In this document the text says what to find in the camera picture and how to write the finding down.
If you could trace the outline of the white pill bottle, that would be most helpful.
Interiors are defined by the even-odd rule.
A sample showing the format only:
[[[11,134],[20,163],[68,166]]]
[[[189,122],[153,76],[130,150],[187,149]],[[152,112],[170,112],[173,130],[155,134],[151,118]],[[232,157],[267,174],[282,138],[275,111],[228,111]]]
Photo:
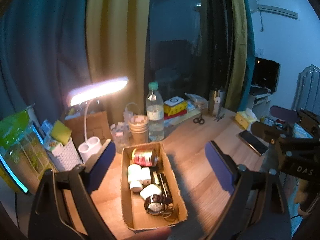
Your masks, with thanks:
[[[139,193],[143,189],[143,177],[141,169],[142,168],[137,164],[131,164],[127,169],[129,188],[135,193]]]

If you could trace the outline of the white earbuds case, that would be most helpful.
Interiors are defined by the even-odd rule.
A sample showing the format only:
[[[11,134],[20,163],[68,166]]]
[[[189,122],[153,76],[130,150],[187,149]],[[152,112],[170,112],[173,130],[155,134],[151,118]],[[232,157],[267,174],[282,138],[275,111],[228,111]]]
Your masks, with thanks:
[[[155,184],[150,184],[146,186],[144,189],[142,189],[142,191],[140,191],[139,194],[144,200],[146,200],[148,197],[153,196],[154,194],[161,195],[162,190],[159,186]]]

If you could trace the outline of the brown cardboard box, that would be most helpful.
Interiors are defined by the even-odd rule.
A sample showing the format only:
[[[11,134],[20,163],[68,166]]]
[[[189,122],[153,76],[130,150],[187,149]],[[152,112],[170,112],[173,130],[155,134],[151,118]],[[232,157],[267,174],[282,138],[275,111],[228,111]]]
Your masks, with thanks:
[[[175,226],[187,220],[188,211],[162,143],[123,149],[121,208],[132,231]]]

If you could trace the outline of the white power adapter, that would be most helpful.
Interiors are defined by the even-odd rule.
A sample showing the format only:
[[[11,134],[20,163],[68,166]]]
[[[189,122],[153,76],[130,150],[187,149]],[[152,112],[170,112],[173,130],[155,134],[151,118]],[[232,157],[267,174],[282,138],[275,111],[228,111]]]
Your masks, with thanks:
[[[151,179],[151,172],[149,167],[143,167],[141,169],[141,176],[142,176],[142,181],[144,186],[148,186],[151,184],[152,179]]]

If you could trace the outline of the brown leather wristwatch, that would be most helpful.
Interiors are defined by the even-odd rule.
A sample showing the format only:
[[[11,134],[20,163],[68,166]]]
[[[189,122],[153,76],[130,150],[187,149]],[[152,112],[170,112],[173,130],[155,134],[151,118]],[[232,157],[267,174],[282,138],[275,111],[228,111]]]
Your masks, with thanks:
[[[146,198],[144,202],[144,209],[153,216],[164,215],[169,211],[169,206],[173,203],[171,197],[165,195],[153,194]]]

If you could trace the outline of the black rectangular device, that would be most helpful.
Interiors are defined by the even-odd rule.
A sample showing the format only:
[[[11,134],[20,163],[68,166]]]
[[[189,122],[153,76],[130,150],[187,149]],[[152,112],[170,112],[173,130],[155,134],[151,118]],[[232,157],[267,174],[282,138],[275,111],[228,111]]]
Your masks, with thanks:
[[[158,174],[158,177],[163,194],[168,198],[172,198],[172,194],[166,176],[164,175],[164,173],[160,172]]]

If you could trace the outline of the red gold tin can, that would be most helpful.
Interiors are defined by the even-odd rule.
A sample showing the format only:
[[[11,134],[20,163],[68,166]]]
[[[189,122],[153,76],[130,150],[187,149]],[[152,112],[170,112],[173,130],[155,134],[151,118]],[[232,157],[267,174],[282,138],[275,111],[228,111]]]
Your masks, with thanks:
[[[138,149],[132,151],[132,161],[141,167],[155,167],[158,162],[158,154],[155,149]]]

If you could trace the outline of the black smartphone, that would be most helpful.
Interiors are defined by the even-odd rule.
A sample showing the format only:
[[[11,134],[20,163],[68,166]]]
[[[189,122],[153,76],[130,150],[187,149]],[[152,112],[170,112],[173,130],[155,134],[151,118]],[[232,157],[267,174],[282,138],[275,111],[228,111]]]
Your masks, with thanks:
[[[259,156],[264,155],[268,150],[268,147],[249,131],[240,132],[238,137]]]

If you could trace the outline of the white woven plastic basket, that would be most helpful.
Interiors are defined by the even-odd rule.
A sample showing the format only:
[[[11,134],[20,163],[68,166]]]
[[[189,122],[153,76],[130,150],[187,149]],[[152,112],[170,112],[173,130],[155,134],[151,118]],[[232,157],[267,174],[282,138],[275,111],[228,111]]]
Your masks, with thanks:
[[[71,137],[65,146],[54,139],[49,139],[46,143],[46,150],[59,172],[70,171],[82,163]]]

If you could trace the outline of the yellow tissue pack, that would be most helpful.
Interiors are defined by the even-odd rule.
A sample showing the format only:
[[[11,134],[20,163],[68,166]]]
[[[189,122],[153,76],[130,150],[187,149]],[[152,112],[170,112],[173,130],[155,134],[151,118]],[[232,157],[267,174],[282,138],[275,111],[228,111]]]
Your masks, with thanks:
[[[258,121],[256,115],[251,109],[246,108],[245,111],[239,111],[235,115],[235,121],[245,130],[250,131],[253,123]]]

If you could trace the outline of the green snack package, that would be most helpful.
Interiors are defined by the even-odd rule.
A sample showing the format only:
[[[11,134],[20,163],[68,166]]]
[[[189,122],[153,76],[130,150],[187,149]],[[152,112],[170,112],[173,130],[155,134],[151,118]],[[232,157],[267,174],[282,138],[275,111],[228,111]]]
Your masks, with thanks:
[[[27,110],[1,120],[1,165],[25,194],[35,194],[44,172],[54,169]]]

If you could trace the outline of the white desk lamp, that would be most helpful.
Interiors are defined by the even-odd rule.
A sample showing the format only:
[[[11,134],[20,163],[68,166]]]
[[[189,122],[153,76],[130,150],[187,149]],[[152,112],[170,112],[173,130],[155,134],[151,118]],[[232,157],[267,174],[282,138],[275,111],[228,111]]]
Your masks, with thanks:
[[[87,115],[105,111],[101,100],[125,88],[128,81],[129,79],[126,76],[118,77],[75,88],[68,93],[67,105],[79,112],[65,117],[65,120],[84,116],[85,141],[77,148],[84,163],[88,161],[91,155],[97,153],[103,145],[96,136],[87,138]]]

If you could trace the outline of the yellow green sponge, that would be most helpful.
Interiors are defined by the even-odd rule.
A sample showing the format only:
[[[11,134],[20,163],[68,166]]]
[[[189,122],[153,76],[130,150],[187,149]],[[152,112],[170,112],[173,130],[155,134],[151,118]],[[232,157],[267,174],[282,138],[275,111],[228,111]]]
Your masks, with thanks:
[[[60,120],[56,120],[50,132],[50,136],[65,146],[69,142],[71,133],[72,130],[70,128],[65,126]]]

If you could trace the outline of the black television monitor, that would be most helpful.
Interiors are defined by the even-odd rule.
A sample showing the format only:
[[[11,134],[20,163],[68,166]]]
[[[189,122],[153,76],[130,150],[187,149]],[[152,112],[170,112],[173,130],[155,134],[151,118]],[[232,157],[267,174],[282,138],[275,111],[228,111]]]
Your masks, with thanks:
[[[275,93],[278,87],[280,64],[260,57],[255,58],[251,95]]]

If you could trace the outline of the brown lamp packaging box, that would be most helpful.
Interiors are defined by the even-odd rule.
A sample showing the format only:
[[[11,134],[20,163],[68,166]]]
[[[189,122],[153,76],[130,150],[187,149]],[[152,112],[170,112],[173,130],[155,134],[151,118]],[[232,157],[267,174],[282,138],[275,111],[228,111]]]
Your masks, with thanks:
[[[87,138],[96,136],[104,144],[106,139],[111,139],[110,127],[108,125],[106,111],[87,115]],[[65,125],[72,130],[72,140],[76,148],[85,141],[84,116],[65,120]]]

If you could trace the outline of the stainless steel tumbler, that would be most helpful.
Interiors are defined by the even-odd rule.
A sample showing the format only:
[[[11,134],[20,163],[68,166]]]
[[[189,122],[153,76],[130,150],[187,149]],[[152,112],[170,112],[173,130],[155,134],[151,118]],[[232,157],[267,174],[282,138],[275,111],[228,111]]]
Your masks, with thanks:
[[[218,116],[220,114],[224,96],[225,91],[223,89],[210,91],[208,109],[211,116]]]

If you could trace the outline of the clear glass with stickers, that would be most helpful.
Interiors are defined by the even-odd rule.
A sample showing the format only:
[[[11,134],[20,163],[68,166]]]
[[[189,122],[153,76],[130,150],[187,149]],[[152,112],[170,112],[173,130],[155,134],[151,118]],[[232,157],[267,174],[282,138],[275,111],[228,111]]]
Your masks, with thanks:
[[[110,126],[117,153],[122,153],[123,149],[130,145],[129,131],[129,127],[124,122],[118,122]]]

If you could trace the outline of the black scissors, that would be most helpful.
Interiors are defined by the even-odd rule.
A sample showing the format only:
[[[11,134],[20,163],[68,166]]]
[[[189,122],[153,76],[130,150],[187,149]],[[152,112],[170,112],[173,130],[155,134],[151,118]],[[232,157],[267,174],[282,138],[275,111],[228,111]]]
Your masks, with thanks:
[[[204,118],[203,118],[203,116],[202,116],[202,113],[200,113],[199,116],[195,117],[195,118],[193,119],[193,122],[194,122],[195,124],[200,124],[200,125],[204,124],[204,123],[205,123],[205,120],[204,120]]]

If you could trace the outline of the stack of brown paper cups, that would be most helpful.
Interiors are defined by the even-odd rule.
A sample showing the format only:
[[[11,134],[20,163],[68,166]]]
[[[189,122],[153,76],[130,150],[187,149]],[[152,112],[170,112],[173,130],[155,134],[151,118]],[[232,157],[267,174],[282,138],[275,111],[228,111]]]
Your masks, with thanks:
[[[149,142],[149,119],[146,115],[134,115],[129,119],[129,128],[135,144]]]

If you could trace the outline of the yellow duck wipes pack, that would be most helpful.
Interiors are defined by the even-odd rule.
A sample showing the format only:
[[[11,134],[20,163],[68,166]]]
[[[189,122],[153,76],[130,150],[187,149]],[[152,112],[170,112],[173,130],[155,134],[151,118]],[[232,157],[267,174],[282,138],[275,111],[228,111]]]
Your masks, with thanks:
[[[185,110],[187,105],[188,105],[188,103],[186,101],[182,101],[179,104],[174,105],[174,106],[168,106],[168,105],[164,104],[164,113],[167,116],[175,115],[175,114],[180,113],[181,111]]]

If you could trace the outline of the red book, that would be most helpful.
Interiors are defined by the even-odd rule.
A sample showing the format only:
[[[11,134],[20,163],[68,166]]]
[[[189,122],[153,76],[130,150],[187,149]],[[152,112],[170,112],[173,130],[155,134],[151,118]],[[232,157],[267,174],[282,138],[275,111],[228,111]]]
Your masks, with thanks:
[[[188,111],[187,111],[186,109],[184,109],[184,110],[182,110],[182,111],[180,111],[180,112],[178,112],[178,113],[176,113],[176,114],[170,115],[170,116],[168,116],[168,115],[165,113],[165,114],[164,114],[164,120],[170,120],[170,119],[173,119],[173,118],[178,117],[178,116],[183,116],[183,115],[185,115],[185,114],[187,114],[187,113],[188,113]]]

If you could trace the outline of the white power bank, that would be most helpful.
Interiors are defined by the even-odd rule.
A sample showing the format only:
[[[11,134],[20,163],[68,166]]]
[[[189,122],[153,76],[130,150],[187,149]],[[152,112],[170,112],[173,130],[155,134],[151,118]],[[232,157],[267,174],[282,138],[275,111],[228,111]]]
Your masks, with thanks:
[[[178,105],[179,103],[182,103],[183,101],[184,101],[184,99],[182,97],[175,96],[173,98],[170,98],[170,99],[164,101],[164,104],[169,107],[174,107],[174,106]]]

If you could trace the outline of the clear plastic water bottle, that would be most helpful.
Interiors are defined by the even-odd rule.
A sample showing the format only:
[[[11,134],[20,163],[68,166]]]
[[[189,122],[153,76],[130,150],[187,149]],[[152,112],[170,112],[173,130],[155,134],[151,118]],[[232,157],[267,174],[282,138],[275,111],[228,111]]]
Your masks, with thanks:
[[[164,139],[164,101],[158,91],[158,83],[149,83],[149,93],[146,98],[146,113],[149,119],[149,139],[161,141]]]

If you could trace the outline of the white air conditioner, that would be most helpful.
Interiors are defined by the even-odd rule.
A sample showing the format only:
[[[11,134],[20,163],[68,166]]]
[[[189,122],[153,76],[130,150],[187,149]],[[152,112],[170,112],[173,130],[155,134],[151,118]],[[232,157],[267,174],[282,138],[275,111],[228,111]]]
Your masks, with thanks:
[[[298,14],[294,11],[283,9],[280,7],[274,7],[274,6],[270,6],[270,5],[258,4],[257,0],[248,0],[248,2],[249,2],[249,8],[250,8],[251,13],[254,13],[257,11],[267,12],[267,13],[271,13],[271,14],[276,14],[276,15],[288,17],[288,18],[291,18],[294,20],[298,19]]]

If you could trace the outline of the teal curtain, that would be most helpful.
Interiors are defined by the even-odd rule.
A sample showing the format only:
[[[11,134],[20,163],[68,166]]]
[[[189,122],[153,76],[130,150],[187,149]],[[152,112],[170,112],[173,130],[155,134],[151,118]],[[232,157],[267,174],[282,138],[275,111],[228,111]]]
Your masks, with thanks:
[[[1,16],[1,117],[32,105],[55,121],[68,92],[90,83],[86,0],[11,0]]]

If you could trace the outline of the yellow curtain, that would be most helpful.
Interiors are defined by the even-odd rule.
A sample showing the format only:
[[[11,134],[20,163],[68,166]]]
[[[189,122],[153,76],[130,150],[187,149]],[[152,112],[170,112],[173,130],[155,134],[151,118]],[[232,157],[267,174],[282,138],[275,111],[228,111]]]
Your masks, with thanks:
[[[129,102],[144,110],[150,0],[87,0],[86,46],[92,82],[126,76],[126,87],[102,99],[108,122],[123,120]]]

